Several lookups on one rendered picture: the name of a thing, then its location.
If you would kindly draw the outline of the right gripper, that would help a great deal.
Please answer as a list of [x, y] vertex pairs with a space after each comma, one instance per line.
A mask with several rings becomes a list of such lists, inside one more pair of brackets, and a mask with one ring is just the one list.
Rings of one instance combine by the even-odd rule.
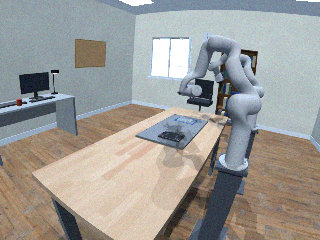
[[222, 74], [221, 73], [216, 74], [214, 77], [215, 77], [216, 83], [220, 84], [220, 86], [222, 88], [223, 87], [223, 82], [224, 82], [224, 78], [223, 78]]

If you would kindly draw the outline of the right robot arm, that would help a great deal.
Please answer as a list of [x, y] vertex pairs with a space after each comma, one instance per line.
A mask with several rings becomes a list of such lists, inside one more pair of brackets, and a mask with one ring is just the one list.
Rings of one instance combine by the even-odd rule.
[[[210, 63], [210, 66], [208, 67], [208, 70], [210, 72], [214, 72], [215, 75], [217, 74], [224, 74], [224, 72], [220, 72], [219, 67], [226, 63], [228, 60], [228, 56], [224, 54], [221, 58], [217, 59], [216, 61], [213, 61]], [[259, 81], [256, 79], [253, 70], [252, 70], [252, 60], [249, 56], [241, 54], [240, 55], [240, 61], [241, 64], [244, 65], [244, 73], [247, 77], [247, 79], [250, 81], [252, 86], [257, 91], [260, 98], [262, 98], [265, 95], [265, 90], [262, 87], [262, 85], [259, 83]], [[256, 125], [258, 114], [255, 115], [248, 115], [246, 116], [246, 122], [251, 126], [252, 131], [257, 131], [258, 127]]]

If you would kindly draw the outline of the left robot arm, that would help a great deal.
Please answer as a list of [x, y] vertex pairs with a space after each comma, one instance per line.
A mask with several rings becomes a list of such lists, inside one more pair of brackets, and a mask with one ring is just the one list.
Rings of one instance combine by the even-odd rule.
[[262, 101], [244, 72], [239, 43], [227, 37], [212, 35], [203, 43], [195, 70], [183, 78], [179, 92], [188, 97], [199, 97], [202, 94], [202, 88], [190, 81], [206, 76], [214, 52], [228, 56], [225, 69], [232, 85], [240, 93], [231, 96], [227, 103], [232, 128], [226, 154], [220, 156], [219, 163], [228, 170], [244, 171], [249, 165], [245, 156], [252, 132], [247, 116], [258, 114], [262, 109]]

